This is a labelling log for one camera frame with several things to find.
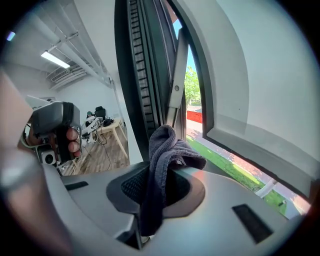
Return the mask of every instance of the tree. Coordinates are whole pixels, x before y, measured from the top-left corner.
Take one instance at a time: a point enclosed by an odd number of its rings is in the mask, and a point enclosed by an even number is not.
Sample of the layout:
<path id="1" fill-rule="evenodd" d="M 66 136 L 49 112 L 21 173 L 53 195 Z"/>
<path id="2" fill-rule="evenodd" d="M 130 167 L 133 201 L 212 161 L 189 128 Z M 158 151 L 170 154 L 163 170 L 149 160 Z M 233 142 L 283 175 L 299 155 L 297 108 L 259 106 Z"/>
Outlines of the tree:
<path id="1" fill-rule="evenodd" d="M 198 75 L 191 66 L 187 67 L 184 78 L 184 92 L 185 92 L 185 104 L 186 107 L 189 106 L 191 101 L 200 100 L 200 88 Z"/>

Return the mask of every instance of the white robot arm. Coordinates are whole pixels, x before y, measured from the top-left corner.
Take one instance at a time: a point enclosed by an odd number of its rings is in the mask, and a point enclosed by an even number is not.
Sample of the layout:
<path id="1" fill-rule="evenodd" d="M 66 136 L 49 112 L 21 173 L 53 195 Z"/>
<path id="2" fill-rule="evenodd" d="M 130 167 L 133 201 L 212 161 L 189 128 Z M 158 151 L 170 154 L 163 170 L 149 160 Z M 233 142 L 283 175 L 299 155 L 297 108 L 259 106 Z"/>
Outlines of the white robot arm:
<path id="1" fill-rule="evenodd" d="M 103 121 L 102 117 L 96 117 L 92 123 L 85 129 L 82 130 L 81 139 L 82 145 L 85 147 L 88 143 L 96 143 L 98 139 L 98 134 L 93 134 L 96 131 Z"/>

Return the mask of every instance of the wooden floor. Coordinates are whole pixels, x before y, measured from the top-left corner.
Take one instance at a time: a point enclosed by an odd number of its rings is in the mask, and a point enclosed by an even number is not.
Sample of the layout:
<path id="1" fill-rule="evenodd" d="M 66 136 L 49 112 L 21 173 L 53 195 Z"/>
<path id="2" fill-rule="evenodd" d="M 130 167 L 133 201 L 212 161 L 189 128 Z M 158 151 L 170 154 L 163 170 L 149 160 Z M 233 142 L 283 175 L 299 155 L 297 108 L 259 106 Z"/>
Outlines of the wooden floor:
<path id="1" fill-rule="evenodd" d="M 117 127 L 115 130 L 125 149 L 125 152 L 129 156 L 128 142 L 124 138 L 119 127 Z M 127 135 L 127 129 L 125 127 L 123 128 L 123 131 L 125 135 Z M 106 143 L 105 145 L 101 145 L 97 141 L 96 143 L 87 144 L 86 148 L 82 148 L 81 157 L 75 160 L 76 166 L 72 161 L 67 162 L 64 165 L 65 168 L 61 170 L 62 175 L 69 176 L 104 172 L 107 170 L 129 166 L 129 159 L 127 159 L 124 153 L 121 151 L 112 131 L 105 133 L 104 138 L 101 138 L 101 142 Z"/>

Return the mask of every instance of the open window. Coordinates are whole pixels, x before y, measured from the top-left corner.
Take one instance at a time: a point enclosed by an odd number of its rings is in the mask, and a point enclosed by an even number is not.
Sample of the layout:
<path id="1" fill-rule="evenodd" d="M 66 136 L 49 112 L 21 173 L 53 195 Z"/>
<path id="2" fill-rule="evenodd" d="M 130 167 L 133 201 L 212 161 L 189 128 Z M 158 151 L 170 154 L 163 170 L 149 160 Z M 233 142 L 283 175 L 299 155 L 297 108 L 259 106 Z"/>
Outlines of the open window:
<path id="1" fill-rule="evenodd" d="M 298 25 L 277 2 L 168 2 L 194 56 L 203 137 L 309 198 L 320 70 Z"/>
<path id="2" fill-rule="evenodd" d="M 277 2 L 168 3 L 194 56 L 203 137 L 309 198 L 320 176 L 320 70 L 295 21 Z M 119 74 L 147 160 L 150 135 L 168 121 L 178 41 L 165 1 L 122 6 L 115 17 Z M 117 27 L 121 21 L 127 31 Z M 182 139 L 185 116 L 181 107 L 175 129 Z"/>

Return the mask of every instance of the towel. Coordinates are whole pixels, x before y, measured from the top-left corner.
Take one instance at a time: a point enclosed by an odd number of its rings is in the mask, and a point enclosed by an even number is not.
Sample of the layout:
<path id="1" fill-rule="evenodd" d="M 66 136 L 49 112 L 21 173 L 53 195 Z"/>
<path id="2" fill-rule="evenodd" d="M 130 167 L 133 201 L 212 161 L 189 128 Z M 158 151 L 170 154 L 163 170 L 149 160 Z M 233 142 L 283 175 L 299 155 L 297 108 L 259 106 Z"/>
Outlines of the towel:
<path id="1" fill-rule="evenodd" d="M 149 158 L 147 191 L 140 212 L 140 231 L 143 237 L 154 235 L 162 223 L 169 164 L 179 163 L 202 169 L 207 163 L 187 142 L 177 140 L 175 130 L 169 125 L 159 127 L 150 137 Z"/>

